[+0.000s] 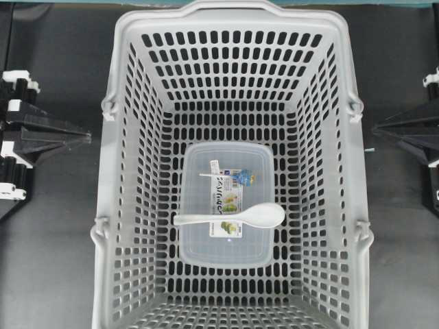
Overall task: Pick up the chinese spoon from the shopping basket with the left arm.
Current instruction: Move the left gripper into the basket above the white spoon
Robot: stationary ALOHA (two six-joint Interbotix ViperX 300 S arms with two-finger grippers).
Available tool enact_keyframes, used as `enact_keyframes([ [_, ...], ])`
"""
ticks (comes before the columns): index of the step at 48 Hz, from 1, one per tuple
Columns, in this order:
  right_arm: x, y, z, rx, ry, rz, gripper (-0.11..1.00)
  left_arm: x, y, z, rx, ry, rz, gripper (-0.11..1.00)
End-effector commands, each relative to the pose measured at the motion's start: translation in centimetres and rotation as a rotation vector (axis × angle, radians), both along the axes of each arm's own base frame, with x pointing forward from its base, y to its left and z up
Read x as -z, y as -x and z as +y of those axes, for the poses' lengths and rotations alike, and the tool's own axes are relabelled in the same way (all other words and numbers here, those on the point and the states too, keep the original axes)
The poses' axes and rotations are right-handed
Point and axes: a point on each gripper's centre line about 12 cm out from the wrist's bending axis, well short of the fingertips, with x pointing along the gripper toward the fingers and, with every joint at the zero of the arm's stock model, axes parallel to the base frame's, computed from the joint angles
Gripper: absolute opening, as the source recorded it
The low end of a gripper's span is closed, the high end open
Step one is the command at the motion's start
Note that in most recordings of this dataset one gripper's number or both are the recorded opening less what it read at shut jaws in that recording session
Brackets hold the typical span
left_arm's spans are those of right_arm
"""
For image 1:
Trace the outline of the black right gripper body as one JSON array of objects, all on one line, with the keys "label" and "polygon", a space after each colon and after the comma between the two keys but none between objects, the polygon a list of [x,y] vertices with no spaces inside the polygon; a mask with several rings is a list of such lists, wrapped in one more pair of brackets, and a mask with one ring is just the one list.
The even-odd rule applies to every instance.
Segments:
[{"label": "black right gripper body", "polygon": [[423,86],[427,89],[429,96],[426,106],[428,118],[426,126],[434,131],[432,144],[428,146],[427,151],[431,198],[433,209],[438,209],[438,67],[435,73],[423,79]]}]

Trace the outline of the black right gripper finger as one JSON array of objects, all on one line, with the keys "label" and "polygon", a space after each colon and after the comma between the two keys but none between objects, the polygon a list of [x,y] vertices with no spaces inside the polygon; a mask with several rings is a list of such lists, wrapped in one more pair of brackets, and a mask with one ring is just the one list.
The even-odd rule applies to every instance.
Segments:
[{"label": "black right gripper finger", "polygon": [[411,153],[420,163],[438,166],[438,128],[374,128],[372,131]]},{"label": "black right gripper finger", "polygon": [[438,127],[438,98],[380,121],[373,132],[396,127]]}]

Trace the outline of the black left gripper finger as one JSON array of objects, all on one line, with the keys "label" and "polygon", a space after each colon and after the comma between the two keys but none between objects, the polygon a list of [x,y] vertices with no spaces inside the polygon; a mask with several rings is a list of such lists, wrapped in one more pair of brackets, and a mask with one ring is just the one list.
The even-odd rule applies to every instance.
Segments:
[{"label": "black left gripper finger", "polygon": [[59,132],[80,136],[91,136],[84,128],[54,118],[40,108],[24,101],[9,101],[6,110],[6,123],[36,128],[44,132]]},{"label": "black left gripper finger", "polygon": [[91,141],[89,133],[36,132],[22,128],[3,133],[2,157],[8,160],[13,158],[18,165],[33,168],[51,156],[71,151]]}]

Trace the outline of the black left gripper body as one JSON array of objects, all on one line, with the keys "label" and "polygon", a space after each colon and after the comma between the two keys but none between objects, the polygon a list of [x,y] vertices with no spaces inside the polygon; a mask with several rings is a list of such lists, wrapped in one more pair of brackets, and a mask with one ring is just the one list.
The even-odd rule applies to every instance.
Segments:
[{"label": "black left gripper body", "polygon": [[8,120],[40,92],[28,71],[1,72],[1,218],[8,219],[32,198],[34,166],[17,153],[22,123]]}]

